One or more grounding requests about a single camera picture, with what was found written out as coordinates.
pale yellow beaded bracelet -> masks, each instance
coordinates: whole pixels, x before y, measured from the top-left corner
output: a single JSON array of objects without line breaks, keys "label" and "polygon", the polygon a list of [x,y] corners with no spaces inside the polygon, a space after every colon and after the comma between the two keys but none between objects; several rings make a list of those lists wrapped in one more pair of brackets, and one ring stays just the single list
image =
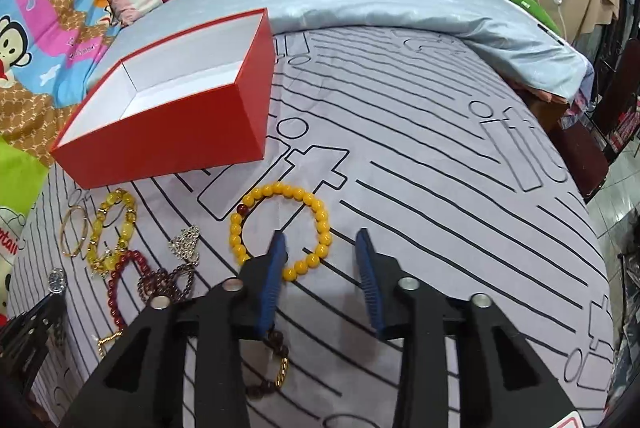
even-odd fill
[{"label": "pale yellow beaded bracelet", "polygon": [[242,221],[257,202],[262,199],[268,199],[273,195],[282,195],[286,199],[295,199],[298,202],[304,202],[314,212],[316,217],[316,231],[318,231],[318,245],[314,252],[306,255],[305,258],[298,260],[293,267],[286,267],[282,271],[282,277],[287,282],[294,281],[298,275],[306,274],[309,268],[315,268],[320,265],[320,259],[326,258],[329,254],[329,246],[333,240],[329,232],[329,214],[324,208],[324,202],[316,199],[316,196],[303,188],[286,185],[280,181],[266,184],[264,186],[256,186],[249,191],[243,198],[242,204],[236,208],[236,212],[231,214],[231,226],[229,227],[229,245],[236,255],[236,261],[239,265],[244,264],[249,259],[246,247],[242,244]]}]

open cardboard box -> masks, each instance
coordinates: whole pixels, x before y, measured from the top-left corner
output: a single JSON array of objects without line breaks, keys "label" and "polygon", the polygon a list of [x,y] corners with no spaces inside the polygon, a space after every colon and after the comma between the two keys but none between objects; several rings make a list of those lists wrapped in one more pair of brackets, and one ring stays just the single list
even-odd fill
[{"label": "open cardboard box", "polygon": [[83,188],[262,159],[274,60],[266,9],[173,34],[118,61],[51,154]]}]

silver screw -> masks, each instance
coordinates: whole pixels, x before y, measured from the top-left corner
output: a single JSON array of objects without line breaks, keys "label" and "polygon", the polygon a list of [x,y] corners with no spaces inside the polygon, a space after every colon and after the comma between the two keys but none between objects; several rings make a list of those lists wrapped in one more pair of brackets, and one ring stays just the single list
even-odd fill
[{"label": "silver screw", "polygon": [[222,283],[222,288],[230,293],[234,293],[239,291],[244,287],[244,283],[239,278],[229,278],[229,280],[225,280]]},{"label": "silver screw", "polygon": [[151,298],[151,306],[154,309],[166,309],[169,305],[171,305],[171,300],[167,296],[154,296]]},{"label": "silver screw", "polygon": [[415,278],[405,276],[404,278],[398,280],[398,285],[405,291],[415,291],[418,287],[420,287],[420,282],[418,282]]},{"label": "silver screw", "polygon": [[476,307],[480,307],[481,309],[486,309],[490,307],[493,303],[491,298],[484,293],[478,293],[471,296],[471,301],[473,305]]}]

blue fabric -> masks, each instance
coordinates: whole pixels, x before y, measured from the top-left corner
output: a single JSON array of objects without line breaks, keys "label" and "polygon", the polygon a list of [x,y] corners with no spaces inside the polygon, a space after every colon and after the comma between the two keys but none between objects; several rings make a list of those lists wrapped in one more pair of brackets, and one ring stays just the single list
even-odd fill
[{"label": "blue fabric", "polygon": [[593,72],[583,55],[508,0],[171,0],[120,32],[90,83],[141,46],[261,7],[268,8],[274,34],[356,25],[444,32],[462,39],[500,73],[569,101]]}]

lime green fabric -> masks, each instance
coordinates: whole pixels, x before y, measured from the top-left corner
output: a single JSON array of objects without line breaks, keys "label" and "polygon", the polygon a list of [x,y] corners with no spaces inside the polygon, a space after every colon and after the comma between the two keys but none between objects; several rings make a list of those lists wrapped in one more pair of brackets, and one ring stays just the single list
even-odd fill
[{"label": "lime green fabric", "polygon": [[510,2],[519,5],[526,10],[531,16],[537,19],[543,25],[546,25],[549,29],[555,32],[558,36],[562,36],[562,32],[556,25],[555,21],[551,19],[551,16],[538,4],[535,0],[509,0]]},{"label": "lime green fabric", "polygon": [[0,206],[28,215],[49,170],[0,137]]}]

